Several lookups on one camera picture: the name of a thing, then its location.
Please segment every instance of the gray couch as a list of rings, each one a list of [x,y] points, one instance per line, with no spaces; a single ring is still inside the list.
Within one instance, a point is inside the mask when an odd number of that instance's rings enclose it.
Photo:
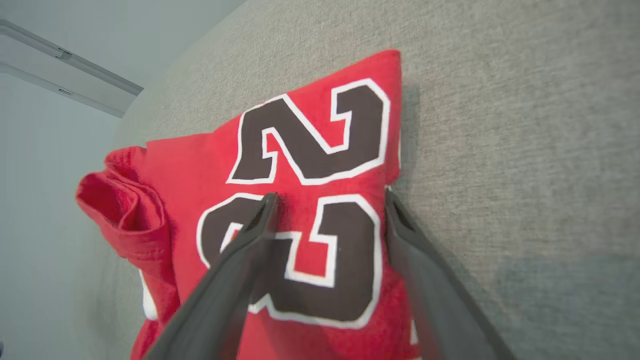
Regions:
[[[115,147],[213,131],[390,47],[394,188],[514,353],[637,358],[639,1],[249,0],[140,94]],[[140,280],[92,238],[76,323],[96,358],[124,358]]]

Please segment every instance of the white outline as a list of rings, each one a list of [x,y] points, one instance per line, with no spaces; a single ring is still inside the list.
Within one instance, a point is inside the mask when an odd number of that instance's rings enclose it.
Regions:
[[[207,267],[207,268],[211,268],[211,264],[209,264],[207,258],[205,258],[204,253],[202,252],[202,226],[204,225],[204,220],[207,218],[207,215],[214,211],[215,209],[220,209],[221,207],[223,207],[224,205],[229,204],[230,202],[232,202],[233,200],[237,199],[237,198],[243,198],[243,199],[251,199],[251,200],[262,200],[263,195],[255,195],[253,193],[235,193],[233,194],[231,197],[229,197],[227,200],[224,200],[223,202],[216,204],[212,207],[210,207],[209,209],[206,209],[202,215],[200,215],[200,219],[198,220],[198,228],[196,229],[197,233],[196,233],[196,247],[198,248],[198,255],[200,255],[200,260],[202,261],[202,263]],[[227,231],[225,233],[225,237],[222,240],[222,244],[220,246],[220,252],[222,252],[222,250],[228,245],[229,242],[231,242],[231,238],[233,237],[233,231],[232,228],[235,228],[235,226],[237,225],[237,222],[232,222],[229,224],[229,227],[227,228]]]
[[[360,206],[360,208],[362,208],[367,215],[369,216],[369,218],[371,218],[371,221],[373,222],[373,226],[374,226],[374,238],[373,238],[373,242],[374,242],[374,252],[373,252],[373,282],[372,282],[372,292],[371,292],[371,301],[370,303],[367,305],[365,311],[360,315],[359,318],[357,318],[356,320],[353,321],[347,321],[347,322],[342,322],[342,321],[338,321],[338,320],[333,320],[333,319],[326,319],[326,318],[318,318],[318,317],[314,317],[314,316],[309,316],[309,315],[303,315],[303,314],[299,314],[299,313],[292,313],[292,312],[284,312],[284,311],[279,311],[275,308],[275,306],[273,305],[273,301],[271,300],[271,295],[270,294],[265,294],[260,300],[258,300],[255,304],[253,305],[249,305],[249,312],[253,313],[253,314],[257,314],[260,311],[262,311],[262,309],[264,309],[265,307],[267,308],[267,311],[269,312],[269,316],[272,317],[275,320],[292,320],[295,322],[301,322],[301,323],[309,323],[309,324],[314,324],[314,325],[322,325],[322,326],[329,326],[329,327],[336,327],[339,329],[361,329],[362,327],[365,327],[368,323],[369,323],[369,319],[371,318],[371,315],[373,314],[373,311],[376,309],[376,306],[378,305],[378,300],[380,297],[380,286],[381,286],[381,282],[382,282],[382,249],[381,249],[381,240],[380,240],[380,218],[378,217],[378,214],[376,213],[376,210],[369,204],[369,202],[367,202],[367,200],[365,198],[363,198],[360,194],[349,194],[349,195],[337,195],[337,196],[327,196],[327,197],[321,197],[318,199],[318,208],[324,208],[324,205],[327,204],[339,204],[339,203],[343,203],[343,202],[355,202],[356,204],[358,204]],[[319,213],[316,213],[316,216],[318,215],[322,215],[323,213],[320,211]],[[318,218],[316,218],[316,220],[314,221],[314,230],[312,232],[312,234],[317,233],[317,229],[316,229],[316,223],[320,223],[322,220],[318,220]],[[328,238],[324,238],[324,236],[327,237],[333,237],[335,238],[335,236],[330,236],[330,235],[320,235],[317,234],[317,237],[315,238],[315,242],[327,242],[327,241],[333,241],[335,239],[328,239]],[[293,248],[293,244],[291,246],[291,248],[289,249],[289,260],[287,262],[287,270],[285,272],[288,272],[288,268],[289,268],[289,263],[291,262],[291,253]],[[334,272],[335,272],[335,258],[333,259],[333,264],[334,264]],[[309,275],[311,276],[315,276],[314,278],[310,278],[307,277],[306,280],[309,279],[313,279],[313,281],[320,281],[318,278],[318,276],[316,275]]]
[[[415,320],[411,319],[411,336],[409,338],[409,345],[416,345],[418,343],[418,332],[415,330]]]
[[[367,161],[365,163],[362,163],[362,164],[358,165],[357,167],[352,168],[351,170],[345,170],[345,171],[342,171],[342,172],[337,172],[337,173],[334,173],[334,174],[326,176],[326,177],[318,177],[318,178],[307,179],[302,174],[302,171],[300,170],[300,167],[298,166],[298,164],[296,164],[296,162],[291,157],[291,153],[289,152],[286,144],[282,140],[282,137],[280,136],[278,131],[274,127],[268,127],[266,129],[262,130],[262,158],[263,159],[271,158],[271,171],[269,172],[269,177],[260,178],[260,179],[234,179],[233,178],[234,174],[236,173],[236,169],[237,169],[237,167],[240,164],[240,161],[242,159],[242,128],[243,128],[243,124],[244,124],[244,115],[246,113],[248,113],[249,111],[252,111],[254,109],[260,108],[260,107],[262,107],[265,104],[268,104],[270,102],[282,99],[288,105],[289,109],[291,109],[291,111],[295,114],[295,116],[298,118],[298,120],[302,123],[302,125],[311,134],[311,136],[314,137],[314,139],[316,140],[318,145],[320,145],[320,147],[322,147],[324,152],[327,153],[327,154],[333,154],[335,152],[345,151],[345,150],[347,150],[349,148],[349,134],[351,132],[351,114],[352,114],[352,112],[351,111],[347,111],[345,113],[340,113],[340,114],[337,113],[337,96],[338,96],[338,94],[340,94],[342,92],[345,92],[347,90],[351,90],[353,88],[357,88],[357,87],[360,87],[360,86],[368,86],[378,96],[378,98],[380,98],[380,100],[382,101],[382,122],[381,122],[381,128],[380,128],[380,145],[378,147],[378,157],[377,158],[375,158],[373,160],[369,160],[369,161]],[[271,152],[267,151],[267,134],[273,135],[273,137],[276,139],[276,141],[280,145],[280,150],[282,151],[282,153],[285,156],[286,160],[289,162],[289,166],[291,166],[291,168],[293,169],[293,171],[296,174],[296,176],[298,176],[298,179],[300,180],[300,183],[302,185],[322,185],[322,184],[327,184],[327,183],[330,183],[330,182],[332,182],[334,180],[338,180],[338,179],[350,179],[350,178],[355,177],[357,175],[360,175],[360,174],[362,174],[362,173],[364,173],[364,172],[366,172],[366,171],[368,171],[368,170],[370,170],[372,168],[378,167],[378,166],[384,164],[384,162],[385,162],[385,154],[387,152],[390,104],[391,104],[391,102],[389,101],[389,98],[387,97],[387,94],[384,92],[384,90],[382,90],[382,88],[380,88],[378,86],[378,84],[376,84],[370,78],[361,79],[361,80],[358,80],[358,81],[354,81],[354,82],[348,83],[346,85],[342,85],[342,86],[338,86],[336,88],[332,88],[331,89],[331,117],[330,117],[330,121],[332,121],[332,122],[341,121],[341,120],[345,121],[344,132],[343,132],[343,135],[342,135],[342,144],[336,145],[336,146],[330,146],[326,142],[326,140],[320,135],[320,133],[318,133],[317,129],[313,126],[313,124],[311,124],[311,122],[309,122],[309,120],[306,118],[306,116],[304,114],[302,114],[302,111],[300,111],[300,109],[298,109],[298,107],[293,103],[293,101],[291,100],[291,98],[287,94],[282,94],[282,95],[276,96],[273,99],[270,99],[270,100],[268,100],[268,101],[266,101],[266,102],[264,102],[264,103],[262,103],[260,105],[256,105],[256,106],[250,108],[249,110],[246,110],[240,116],[240,121],[239,121],[239,125],[238,125],[238,130],[237,130],[238,153],[237,153],[236,163],[235,163],[233,169],[231,170],[231,173],[229,174],[229,177],[227,179],[227,184],[270,184],[270,183],[273,183],[273,181],[275,180],[275,176],[276,176],[276,169],[278,167],[278,151],[271,151]]]
[[[154,301],[154,297],[151,295],[151,291],[149,291],[149,287],[145,281],[145,276],[142,274],[142,270],[138,269],[138,273],[140,273],[140,280],[142,280],[142,310],[144,310],[145,317],[147,319],[156,321],[158,320],[156,302]]]
[[[225,237],[222,238],[222,244],[220,244],[220,254],[222,254],[227,245],[231,243],[231,240],[233,240],[236,231],[240,231],[242,229],[242,226],[244,225],[240,224],[239,222],[231,222],[231,224],[229,224],[229,227],[225,232]]]

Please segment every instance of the red jersey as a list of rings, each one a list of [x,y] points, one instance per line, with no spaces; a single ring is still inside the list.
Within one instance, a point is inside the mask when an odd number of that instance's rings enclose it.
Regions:
[[[141,359],[207,269],[276,192],[277,250],[256,280],[238,358],[415,359],[404,283],[384,246],[399,173],[400,54],[375,54],[212,133],[113,151],[77,201],[141,271]]]

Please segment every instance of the white wall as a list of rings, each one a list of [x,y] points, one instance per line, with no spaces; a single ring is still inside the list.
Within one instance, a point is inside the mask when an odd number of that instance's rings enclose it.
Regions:
[[[3,360],[86,359],[72,280],[91,223],[77,182],[100,170],[120,119],[0,74],[0,339]]]
[[[2,0],[0,17],[146,87],[245,0]]]

